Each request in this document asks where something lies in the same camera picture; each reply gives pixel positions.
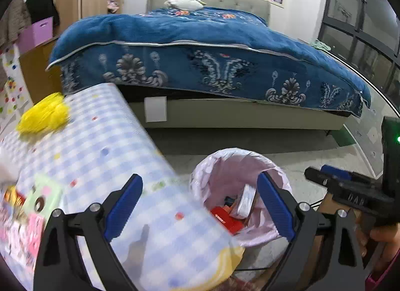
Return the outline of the person's right hand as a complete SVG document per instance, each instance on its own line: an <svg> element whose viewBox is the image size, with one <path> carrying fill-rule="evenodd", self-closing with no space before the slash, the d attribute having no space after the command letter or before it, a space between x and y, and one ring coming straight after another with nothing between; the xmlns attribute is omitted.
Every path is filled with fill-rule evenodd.
<svg viewBox="0 0 400 291"><path fill-rule="evenodd" d="M362 214L356 219L356 237L359 242L361 256L367 254L366 245L370 239L378 243L382 242L385 247L373 270L384 271L399 252L399 223L389 226L374 227L369 233L365 234L361 230L360 225L363 219Z"/></svg>

